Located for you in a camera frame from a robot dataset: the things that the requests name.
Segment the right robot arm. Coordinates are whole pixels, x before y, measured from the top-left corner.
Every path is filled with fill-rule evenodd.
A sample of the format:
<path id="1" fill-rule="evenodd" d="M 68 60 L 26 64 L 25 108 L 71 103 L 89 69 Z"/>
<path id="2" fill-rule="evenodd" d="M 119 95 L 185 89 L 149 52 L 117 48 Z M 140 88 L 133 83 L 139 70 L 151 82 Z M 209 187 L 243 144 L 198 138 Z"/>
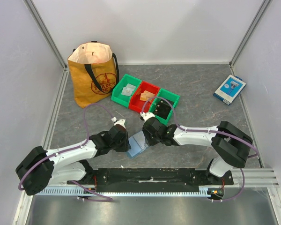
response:
<path id="1" fill-rule="evenodd" d="M 198 145 L 212 147 L 218 157 L 212 159 L 205 172 L 209 184 L 217 184 L 233 167 L 243 169 L 249 157 L 252 139 L 227 121 L 213 127 L 166 126 L 156 117 L 144 120 L 142 131 L 146 143 L 154 146 Z"/>

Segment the gold credit card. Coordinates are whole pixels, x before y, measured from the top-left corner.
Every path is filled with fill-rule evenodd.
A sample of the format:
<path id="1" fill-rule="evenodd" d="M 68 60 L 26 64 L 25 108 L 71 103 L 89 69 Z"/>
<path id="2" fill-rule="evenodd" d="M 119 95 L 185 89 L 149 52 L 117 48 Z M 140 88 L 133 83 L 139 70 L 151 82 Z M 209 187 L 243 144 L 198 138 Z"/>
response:
<path id="1" fill-rule="evenodd" d="M 143 92 L 140 94 L 140 101 L 147 101 L 151 97 L 152 97 L 151 94 Z"/>

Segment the silver credit card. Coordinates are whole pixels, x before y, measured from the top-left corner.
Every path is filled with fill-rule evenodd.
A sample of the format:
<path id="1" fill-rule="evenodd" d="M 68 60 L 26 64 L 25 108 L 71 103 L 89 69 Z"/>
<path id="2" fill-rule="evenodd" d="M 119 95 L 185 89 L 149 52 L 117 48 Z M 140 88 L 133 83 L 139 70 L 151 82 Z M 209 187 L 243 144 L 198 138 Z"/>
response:
<path id="1" fill-rule="evenodd" d="M 133 93 L 133 91 L 134 91 L 133 88 L 124 87 L 124 88 L 122 89 L 121 94 L 124 95 L 124 96 L 131 96 L 132 93 Z"/>

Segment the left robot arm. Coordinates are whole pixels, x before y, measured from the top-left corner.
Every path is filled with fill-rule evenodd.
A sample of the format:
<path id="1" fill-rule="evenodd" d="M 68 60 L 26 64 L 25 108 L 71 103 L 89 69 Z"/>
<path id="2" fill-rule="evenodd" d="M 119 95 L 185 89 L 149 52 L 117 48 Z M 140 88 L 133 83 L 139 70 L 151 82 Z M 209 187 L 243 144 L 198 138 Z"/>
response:
<path id="1" fill-rule="evenodd" d="M 125 120 L 114 123 L 108 131 L 91 135 L 86 140 L 59 149 L 33 148 L 17 166 L 19 190 L 35 195 L 53 185 L 70 180 L 89 184 L 94 178 L 87 160 L 107 154 L 109 151 L 126 152 L 130 149 Z"/>

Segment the blue leather card holder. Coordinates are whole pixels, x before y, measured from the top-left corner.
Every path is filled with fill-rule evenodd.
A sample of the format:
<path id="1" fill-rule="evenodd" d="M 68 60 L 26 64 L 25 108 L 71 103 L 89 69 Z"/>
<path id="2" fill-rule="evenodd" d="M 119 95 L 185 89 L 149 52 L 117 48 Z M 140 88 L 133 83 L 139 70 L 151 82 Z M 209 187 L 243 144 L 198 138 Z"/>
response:
<path id="1" fill-rule="evenodd" d="M 142 131 L 128 138 L 128 141 L 131 148 L 127 151 L 127 155 L 131 159 L 135 158 L 148 148 L 148 144 Z"/>

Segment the black VIP credit card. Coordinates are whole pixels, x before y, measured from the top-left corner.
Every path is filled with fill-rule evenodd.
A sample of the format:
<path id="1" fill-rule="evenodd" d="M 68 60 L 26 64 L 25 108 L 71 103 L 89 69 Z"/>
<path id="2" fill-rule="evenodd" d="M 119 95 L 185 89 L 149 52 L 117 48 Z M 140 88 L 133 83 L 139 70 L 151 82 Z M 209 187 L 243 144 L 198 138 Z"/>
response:
<path id="1" fill-rule="evenodd" d="M 171 106 L 165 101 L 165 100 L 160 100 L 159 103 L 157 104 L 156 109 L 160 112 L 170 112 L 171 111 Z"/>

